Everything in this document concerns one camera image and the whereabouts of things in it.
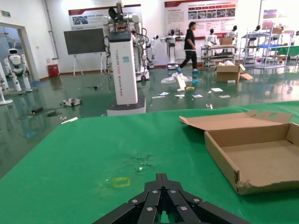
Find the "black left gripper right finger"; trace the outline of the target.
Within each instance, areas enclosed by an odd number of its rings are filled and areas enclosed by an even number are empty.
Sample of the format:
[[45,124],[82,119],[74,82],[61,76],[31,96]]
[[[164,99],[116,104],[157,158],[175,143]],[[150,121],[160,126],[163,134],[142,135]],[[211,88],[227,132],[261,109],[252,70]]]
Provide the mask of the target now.
[[242,219],[199,196],[186,192],[179,182],[162,174],[163,208],[171,223],[248,224]]

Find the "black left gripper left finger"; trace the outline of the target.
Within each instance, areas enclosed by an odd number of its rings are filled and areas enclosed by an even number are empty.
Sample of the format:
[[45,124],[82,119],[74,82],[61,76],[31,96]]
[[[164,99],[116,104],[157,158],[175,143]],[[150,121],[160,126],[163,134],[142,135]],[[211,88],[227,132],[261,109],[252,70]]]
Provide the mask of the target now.
[[144,191],[107,213],[95,224],[136,224],[142,210],[155,212],[159,207],[162,190],[162,174],[156,174],[156,179],[145,183]]

